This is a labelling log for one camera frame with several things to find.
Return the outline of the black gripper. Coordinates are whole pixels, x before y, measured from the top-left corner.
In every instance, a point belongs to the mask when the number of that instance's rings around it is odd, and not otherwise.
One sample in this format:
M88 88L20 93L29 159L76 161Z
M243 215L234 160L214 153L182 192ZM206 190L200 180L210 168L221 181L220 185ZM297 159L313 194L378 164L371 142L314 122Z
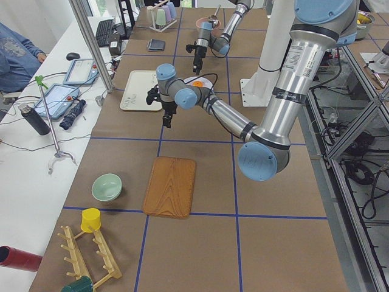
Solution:
M206 47L196 46L193 60L193 72L199 75L202 70L202 59L206 57Z
M176 114L177 110L177 104L172 101L172 102L161 102L162 108L165 111L165 114L162 117L162 124L166 128L171 128L171 121L173 118L173 115Z

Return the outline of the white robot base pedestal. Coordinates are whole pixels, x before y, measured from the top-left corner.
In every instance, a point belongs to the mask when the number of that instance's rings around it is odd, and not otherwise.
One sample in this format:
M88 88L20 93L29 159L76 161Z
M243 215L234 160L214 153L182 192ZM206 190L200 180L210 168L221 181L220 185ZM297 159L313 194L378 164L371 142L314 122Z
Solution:
M274 1L258 70L250 79L241 80L243 106L268 105L291 39L289 32L294 19L294 1Z

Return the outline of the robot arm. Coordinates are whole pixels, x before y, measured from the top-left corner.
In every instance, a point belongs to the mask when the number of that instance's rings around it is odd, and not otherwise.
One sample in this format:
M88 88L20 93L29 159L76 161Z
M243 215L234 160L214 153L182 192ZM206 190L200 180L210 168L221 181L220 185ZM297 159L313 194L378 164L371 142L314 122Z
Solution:
M255 93L265 84L268 106L259 125L226 104L214 91L185 83L171 64L156 69L157 85L147 104L159 102L170 127L177 108L202 107L243 141L238 153L241 172L266 181L290 159L289 133L305 102L325 52L352 43L356 37L357 1L275 1L260 66L250 84Z
M212 35L213 21L206 20L201 22L198 30L197 40L193 44L186 45L188 53L194 50L193 72L199 75L203 65L203 59L206 57L207 49L215 52L217 58L225 58L230 50L232 35L236 31L244 15L253 8L251 0L230 1L235 4L235 10L228 23L219 37Z

